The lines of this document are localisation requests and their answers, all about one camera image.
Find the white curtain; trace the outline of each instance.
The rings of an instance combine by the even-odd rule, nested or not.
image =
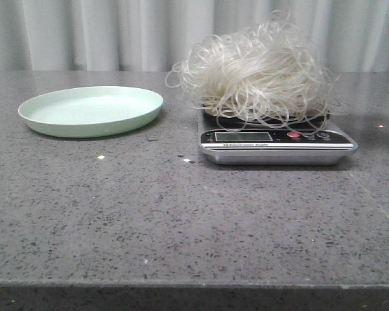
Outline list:
[[[0,70],[168,71],[275,9],[333,71],[389,71],[389,0],[0,0]]]

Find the digital kitchen scale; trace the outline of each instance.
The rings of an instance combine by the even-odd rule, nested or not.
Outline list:
[[[198,112],[198,142],[206,157],[221,165],[333,165],[350,156],[357,143],[328,121],[325,129],[313,135],[308,124],[296,124],[294,130],[272,129],[262,124],[230,124],[223,130],[216,117],[203,109]]]

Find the rice noodles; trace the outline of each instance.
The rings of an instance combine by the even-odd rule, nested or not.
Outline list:
[[[315,131],[327,121],[331,75],[313,43],[280,11],[261,25],[195,44],[166,83],[171,74],[180,81],[171,87],[216,118],[270,128],[308,122]],[[322,122],[312,122],[319,117]]]

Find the mint green plate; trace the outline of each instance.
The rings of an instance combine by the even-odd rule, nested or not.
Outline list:
[[[153,121],[163,98],[147,89],[91,86],[29,99],[19,107],[28,127],[57,137],[100,137],[124,133]]]

